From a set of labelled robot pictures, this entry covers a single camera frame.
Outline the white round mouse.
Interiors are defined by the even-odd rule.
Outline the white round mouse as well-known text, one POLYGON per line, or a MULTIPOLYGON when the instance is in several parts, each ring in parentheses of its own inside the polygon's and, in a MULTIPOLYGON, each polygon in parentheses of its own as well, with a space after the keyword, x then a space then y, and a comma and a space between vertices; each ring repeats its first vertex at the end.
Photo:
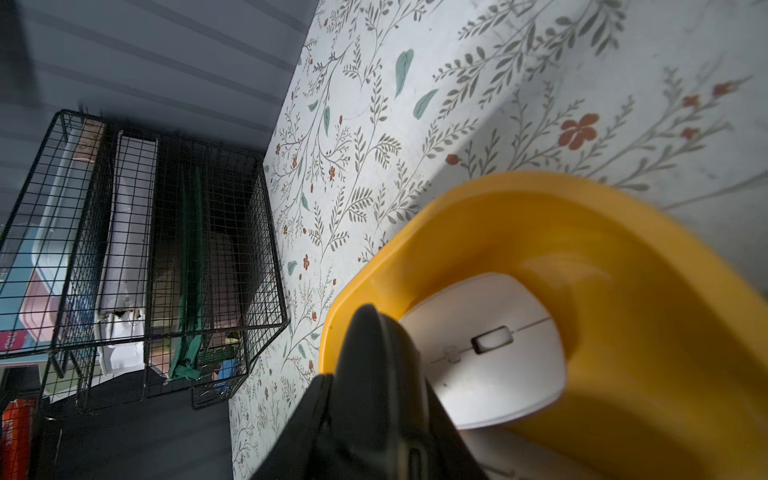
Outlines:
POLYGON ((504 424, 555 402, 566 387, 556 324, 518 280, 485 273, 455 283, 400 321, 459 430, 504 424))

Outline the black mouse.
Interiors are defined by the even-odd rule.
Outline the black mouse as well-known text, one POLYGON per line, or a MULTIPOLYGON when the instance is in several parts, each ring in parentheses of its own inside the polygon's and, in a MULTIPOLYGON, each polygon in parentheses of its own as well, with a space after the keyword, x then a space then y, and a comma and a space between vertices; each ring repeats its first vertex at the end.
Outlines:
POLYGON ((345 334, 328 407, 339 479, 428 479, 431 440, 419 353, 395 320, 361 306, 345 334))

